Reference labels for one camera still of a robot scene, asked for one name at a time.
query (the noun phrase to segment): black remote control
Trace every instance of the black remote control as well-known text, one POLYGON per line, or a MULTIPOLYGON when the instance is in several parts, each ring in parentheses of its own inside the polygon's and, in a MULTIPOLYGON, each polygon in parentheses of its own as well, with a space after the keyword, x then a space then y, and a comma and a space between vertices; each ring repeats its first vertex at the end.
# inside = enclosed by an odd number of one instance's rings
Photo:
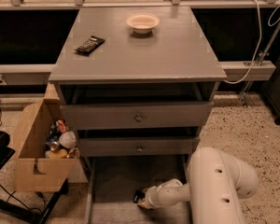
POLYGON ((95 49, 101 46, 105 42, 104 39, 92 35, 87 41, 85 41, 81 46, 79 46, 76 51, 83 54, 91 54, 95 49))

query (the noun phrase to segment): gray dresser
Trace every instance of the gray dresser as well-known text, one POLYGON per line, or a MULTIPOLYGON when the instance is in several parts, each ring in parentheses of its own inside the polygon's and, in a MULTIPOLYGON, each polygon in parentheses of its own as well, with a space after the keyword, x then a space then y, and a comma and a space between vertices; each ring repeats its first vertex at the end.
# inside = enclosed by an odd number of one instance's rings
POLYGON ((191 154, 226 75, 189 7, 82 8, 49 82, 83 157, 191 154), (126 24, 153 13, 137 35, 126 24), (74 49, 105 39, 90 56, 74 49))

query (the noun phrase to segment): drawer knob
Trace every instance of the drawer knob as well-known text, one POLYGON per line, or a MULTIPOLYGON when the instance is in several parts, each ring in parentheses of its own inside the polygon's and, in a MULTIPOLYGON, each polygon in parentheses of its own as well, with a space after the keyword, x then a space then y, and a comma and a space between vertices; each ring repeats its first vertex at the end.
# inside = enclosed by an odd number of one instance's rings
POLYGON ((137 122, 141 122, 143 120, 142 116, 140 114, 137 114, 134 118, 137 122))
POLYGON ((138 146, 138 148, 137 148, 137 152, 138 152, 138 153, 141 153, 141 152, 142 152, 142 150, 143 150, 143 149, 142 149, 142 147, 141 147, 141 146, 138 146))

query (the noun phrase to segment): white cable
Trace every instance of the white cable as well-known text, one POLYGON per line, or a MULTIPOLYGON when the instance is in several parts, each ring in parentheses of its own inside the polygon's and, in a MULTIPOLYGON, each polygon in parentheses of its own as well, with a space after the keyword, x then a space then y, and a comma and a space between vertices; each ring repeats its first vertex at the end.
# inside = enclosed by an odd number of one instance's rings
POLYGON ((228 81, 228 80, 224 80, 225 83, 228 83, 228 84, 232 84, 232 85, 235 85, 235 84, 238 84, 240 82, 242 82, 249 74, 251 68, 252 68, 252 65, 254 65, 254 61, 255 61, 255 57, 256 57, 256 54, 259 50, 259 45, 260 45, 260 42, 261 42, 261 39, 262 39, 262 28, 261 28, 261 17, 260 17, 260 8, 259 8, 259 1, 258 0, 252 0, 253 2, 256 3, 256 6, 257 6, 257 9, 258 9, 258 18, 259 18, 259 42, 258 42, 258 45, 256 46, 256 49, 254 51, 254 55, 252 57, 252 62, 250 64, 250 67, 249 69, 246 71, 245 75, 237 80, 237 81, 228 81))
POLYGON ((280 17, 278 18, 278 20, 276 22, 274 22, 273 24, 271 24, 271 18, 273 17, 273 14, 276 12, 276 10, 280 8, 280 4, 278 5, 278 7, 273 11, 272 15, 270 16, 269 18, 269 21, 268 21, 268 25, 269 26, 275 26, 279 21, 280 21, 280 17))

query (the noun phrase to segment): black stand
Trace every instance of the black stand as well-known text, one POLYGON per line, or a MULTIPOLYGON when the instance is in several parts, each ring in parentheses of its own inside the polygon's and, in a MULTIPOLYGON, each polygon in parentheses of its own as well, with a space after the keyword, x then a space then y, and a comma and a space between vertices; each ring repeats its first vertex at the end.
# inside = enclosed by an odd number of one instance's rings
MULTIPOLYGON (((11 158, 11 156, 15 153, 15 151, 7 147, 9 144, 9 135, 4 132, 0 132, 0 169, 7 163, 7 161, 11 158)), ((54 192, 53 196, 49 200, 45 210, 42 214, 35 213, 32 210, 27 210, 21 208, 17 205, 8 203, 6 201, 0 200, 0 212, 9 214, 18 219, 24 220, 28 223, 32 224, 45 224, 48 219, 51 211, 53 210, 56 202, 62 194, 66 194, 68 192, 68 184, 67 181, 63 183, 63 186, 58 192, 54 192)))

